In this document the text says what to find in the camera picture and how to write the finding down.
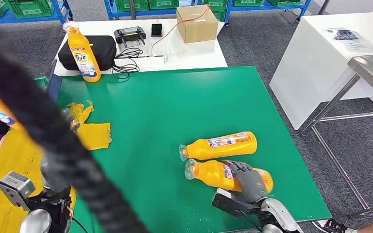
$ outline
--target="stainless steel table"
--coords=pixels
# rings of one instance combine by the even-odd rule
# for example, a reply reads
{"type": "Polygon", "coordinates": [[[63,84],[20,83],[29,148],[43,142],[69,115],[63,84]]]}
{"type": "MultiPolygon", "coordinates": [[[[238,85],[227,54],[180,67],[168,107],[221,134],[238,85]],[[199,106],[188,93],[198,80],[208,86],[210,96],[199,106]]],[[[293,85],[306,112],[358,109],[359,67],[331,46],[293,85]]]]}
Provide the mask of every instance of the stainless steel table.
{"type": "Polygon", "coordinates": [[[350,119],[350,118],[358,118],[358,117],[370,117],[373,116],[372,113],[362,113],[362,114],[352,114],[352,115],[344,115],[344,116],[330,116],[324,117],[333,107],[334,105],[351,89],[358,82],[360,78],[363,78],[365,81],[368,82],[369,85],[373,88],[373,55],[367,56],[357,56],[353,57],[348,66],[356,72],[355,76],[335,95],[335,97],[324,107],[324,109],[317,114],[317,116],[302,130],[302,135],[305,135],[309,131],[313,131],[316,135],[318,140],[321,142],[322,146],[325,148],[325,151],[330,156],[331,160],[334,162],[334,165],[337,167],[338,171],[341,173],[345,181],[348,183],[348,186],[352,189],[354,195],[358,199],[359,203],[362,205],[364,210],[357,211],[350,213],[348,216],[350,218],[358,218],[361,216],[371,215],[373,214],[373,207],[368,206],[365,202],[357,188],[355,187],[354,183],[349,178],[348,174],[342,168],[341,164],[339,163],[338,159],[335,157],[327,143],[325,142],[324,138],[321,136],[320,132],[317,130],[315,125],[318,122],[322,121],[331,121],[331,120],[341,120],[341,119],[350,119]]]}

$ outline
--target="yellow fabric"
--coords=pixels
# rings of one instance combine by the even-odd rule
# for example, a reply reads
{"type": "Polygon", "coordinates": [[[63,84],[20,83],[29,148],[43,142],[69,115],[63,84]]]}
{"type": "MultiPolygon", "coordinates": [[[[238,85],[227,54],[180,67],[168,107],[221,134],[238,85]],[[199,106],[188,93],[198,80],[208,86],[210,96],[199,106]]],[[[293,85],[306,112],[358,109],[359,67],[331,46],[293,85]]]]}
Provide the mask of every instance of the yellow fabric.
{"type": "Polygon", "coordinates": [[[74,123],[80,124],[76,135],[88,150],[108,148],[111,142],[111,123],[85,124],[89,114],[94,111],[92,102],[88,100],[87,102],[89,103],[87,108],[84,108],[81,103],[68,104],[69,112],[74,116],[74,123]]]}
{"type": "MultiPolygon", "coordinates": [[[[0,178],[13,170],[30,178],[35,185],[31,197],[38,195],[43,186],[39,171],[41,156],[40,147],[25,132],[9,131],[0,146],[0,178]]],[[[76,199],[75,190],[71,190],[70,196],[73,207],[76,199]]],[[[18,233],[27,213],[22,208],[12,205],[0,190],[0,233],[18,233]]]]}

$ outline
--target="robotic hand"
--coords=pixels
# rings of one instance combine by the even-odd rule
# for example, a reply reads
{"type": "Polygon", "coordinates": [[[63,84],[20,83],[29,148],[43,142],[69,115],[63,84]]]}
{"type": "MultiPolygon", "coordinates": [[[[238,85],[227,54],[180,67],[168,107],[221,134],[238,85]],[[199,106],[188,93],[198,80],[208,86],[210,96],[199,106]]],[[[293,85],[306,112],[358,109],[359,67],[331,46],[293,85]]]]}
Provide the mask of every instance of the robotic hand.
{"type": "MultiPolygon", "coordinates": [[[[67,118],[70,124],[73,116],[67,118]]],[[[74,124],[73,131],[79,127],[74,124]]],[[[54,162],[44,152],[40,161],[42,191],[39,195],[29,197],[35,191],[32,181],[14,171],[10,171],[0,179],[0,189],[9,201],[24,210],[29,211],[24,218],[20,233],[68,233],[72,213],[70,210],[71,186],[54,172],[54,162]]]]}
{"type": "Polygon", "coordinates": [[[235,217],[245,216],[255,226],[249,215],[256,215],[262,233],[303,233],[285,206],[276,199],[268,198],[267,189],[258,172],[246,163],[230,160],[223,162],[233,170],[242,193],[218,188],[212,199],[213,206],[235,217]]]}

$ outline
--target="red wire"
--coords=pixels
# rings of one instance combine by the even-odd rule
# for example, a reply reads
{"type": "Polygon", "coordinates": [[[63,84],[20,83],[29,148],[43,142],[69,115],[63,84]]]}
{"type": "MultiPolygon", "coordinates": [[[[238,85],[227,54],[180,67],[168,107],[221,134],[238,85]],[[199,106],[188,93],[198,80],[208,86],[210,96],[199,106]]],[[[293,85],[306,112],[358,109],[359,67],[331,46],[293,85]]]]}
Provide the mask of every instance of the red wire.
{"type": "Polygon", "coordinates": [[[162,37],[161,39],[159,39],[157,42],[155,42],[153,45],[152,45],[152,47],[151,47],[151,57],[153,57],[153,47],[159,42],[159,41],[161,41],[161,40],[163,40],[165,37],[167,37],[167,35],[169,34],[169,33],[171,33],[172,32],[172,30],[176,27],[176,26],[178,26],[178,24],[180,24],[180,23],[183,23],[183,22],[188,22],[188,21],[193,21],[193,20],[196,20],[196,19],[199,19],[199,18],[201,18],[202,16],[204,16],[205,15],[205,13],[208,11],[208,5],[206,6],[206,9],[205,9],[205,11],[202,13],[202,15],[200,15],[200,16],[198,16],[198,17],[196,17],[196,18],[192,18],[192,19],[187,19],[187,20],[182,20],[181,22],[179,22],[179,23],[177,23],[175,26],[173,26],[173,28],[164,36],[164,37],[162,37]]]}

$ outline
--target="clear plastic cap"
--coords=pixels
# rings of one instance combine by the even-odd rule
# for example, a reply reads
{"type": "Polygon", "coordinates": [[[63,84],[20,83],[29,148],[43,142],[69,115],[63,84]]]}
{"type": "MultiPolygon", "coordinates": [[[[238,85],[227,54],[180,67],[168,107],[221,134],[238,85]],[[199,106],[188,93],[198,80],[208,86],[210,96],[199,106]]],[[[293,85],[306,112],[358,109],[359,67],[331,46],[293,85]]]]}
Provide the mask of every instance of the clear plastic cap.
{"type": "Polygon", "coordinates": [[[181,161],[187,160],[188,157],[188,151],[187,151],[187,146],[185,145],[179,145],[179,156],[181,157],[181,161]]]}
{"type": "Polygon", "coordinates": [[[64,23],[62,28],[67,32],[68,34],[73,34],[79,32],[79,24],[75,21],[68,21],[64,23]]]}
{"type": "Polygon", "coordinates": [[[188,159],[185,164],[185,178],[192,180],[197,178],[198,163],[195,159],[188,159]]]}

